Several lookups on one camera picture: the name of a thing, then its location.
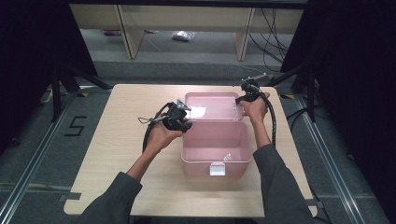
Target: light wood tabletop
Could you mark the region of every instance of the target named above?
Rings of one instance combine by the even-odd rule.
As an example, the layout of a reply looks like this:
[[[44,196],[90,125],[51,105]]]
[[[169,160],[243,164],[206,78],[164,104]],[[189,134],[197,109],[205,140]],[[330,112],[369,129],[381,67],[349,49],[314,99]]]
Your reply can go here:
[[[294,174],[307,200],[312,199],[296,146],[282,105],[274,88],[269,100],[276,113],[276,148]],[[236,92],[240,87],[192,85],[116,85],[106,104],[91,144],[78,172],[64,211],[79,215],[103,194],[119,171],[126,172],[141,155],[147,124],[138,120],[152,118],[168,102],[184,102],[188,92]],[[254,132],[248,118],[243,118],[251,151],[256,150]],[[270,113],[264,123],[272,130]],[[181,159],[182,139],[177,138],[155,158],[143,176],[143,188],[137,195],[131,215],[172,217],[264,217],[260,174],[252,160],[238,179],[227,177],[192,177],[185,175]],[[309,207],[313,216],[315,206]]]

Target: box lid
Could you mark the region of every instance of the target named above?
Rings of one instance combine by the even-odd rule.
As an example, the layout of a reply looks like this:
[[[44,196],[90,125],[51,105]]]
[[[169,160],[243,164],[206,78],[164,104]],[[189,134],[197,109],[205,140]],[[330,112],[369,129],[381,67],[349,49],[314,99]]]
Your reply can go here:
[[[239,95],[235,92],[189,92],[185,103],[191,108],[187,119],[228,119],[243,118],[243,108],[237,105],[235,99]]]

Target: white latch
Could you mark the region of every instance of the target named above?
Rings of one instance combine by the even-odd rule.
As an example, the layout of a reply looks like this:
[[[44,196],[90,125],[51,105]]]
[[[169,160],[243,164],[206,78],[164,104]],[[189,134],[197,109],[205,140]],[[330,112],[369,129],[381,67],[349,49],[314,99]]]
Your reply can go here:
[[[225,175],[225,164],[224,162],[212,162],[210,164],[210,175]]]

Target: black cloth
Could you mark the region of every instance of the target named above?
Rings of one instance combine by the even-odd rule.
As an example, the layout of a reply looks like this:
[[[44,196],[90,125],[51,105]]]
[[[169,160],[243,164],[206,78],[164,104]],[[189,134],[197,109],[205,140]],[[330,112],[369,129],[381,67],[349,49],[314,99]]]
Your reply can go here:
[[[253,153],[262,179],[262,201],[266,224],[314,223],[297,182],[273,145]],[[122,223],[129,221],[134,198],[142,185],[119,173],[108,190],[94,200],[77,223]]]

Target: pink box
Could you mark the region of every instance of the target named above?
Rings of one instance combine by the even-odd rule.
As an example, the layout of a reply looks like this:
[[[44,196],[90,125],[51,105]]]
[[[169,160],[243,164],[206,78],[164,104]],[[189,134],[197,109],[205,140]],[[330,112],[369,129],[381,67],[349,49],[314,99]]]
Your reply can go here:
[[[190,92],[192,127],[183,134],[184,171],[191,176],[240,177],[252,159],[248,127],[234,92]]]

